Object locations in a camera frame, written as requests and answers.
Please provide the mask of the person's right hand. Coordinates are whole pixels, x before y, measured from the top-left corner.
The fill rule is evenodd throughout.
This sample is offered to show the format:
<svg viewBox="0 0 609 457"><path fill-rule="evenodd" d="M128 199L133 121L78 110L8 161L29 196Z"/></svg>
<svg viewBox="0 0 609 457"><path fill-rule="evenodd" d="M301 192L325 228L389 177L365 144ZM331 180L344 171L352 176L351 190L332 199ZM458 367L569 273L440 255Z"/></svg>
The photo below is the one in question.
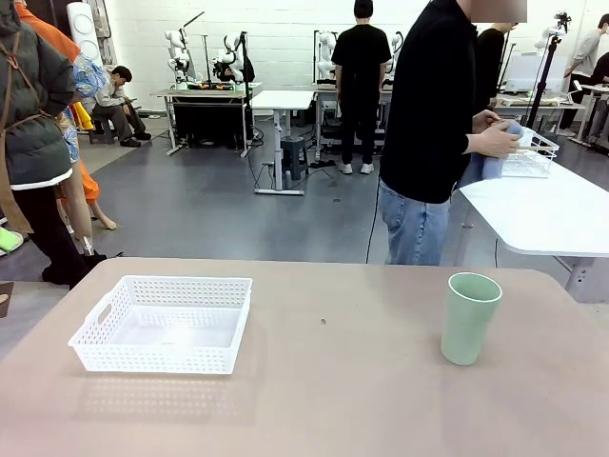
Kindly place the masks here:
<svg viewBox="0 0 609 457"><path fill-rule="evenodd" d="M508 132L510 123L503 121L485 129L482 133L468 135L466 153L478 153L488 157L505 158L520 145L517 134Z"/></svg>

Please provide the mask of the person's left hand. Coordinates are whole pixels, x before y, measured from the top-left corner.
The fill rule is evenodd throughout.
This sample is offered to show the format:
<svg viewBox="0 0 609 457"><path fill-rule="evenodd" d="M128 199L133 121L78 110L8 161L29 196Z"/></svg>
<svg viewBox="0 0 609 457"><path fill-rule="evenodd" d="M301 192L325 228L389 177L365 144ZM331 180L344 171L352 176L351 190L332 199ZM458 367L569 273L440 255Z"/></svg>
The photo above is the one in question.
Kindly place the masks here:
<svg viewBox="0 0 609 457"><path fill-rule="evenodd" d="M497 124L501 118L492 110L485 109L473 116L472 119L472 132L474 134L480 134L489 127Z"/></svg>

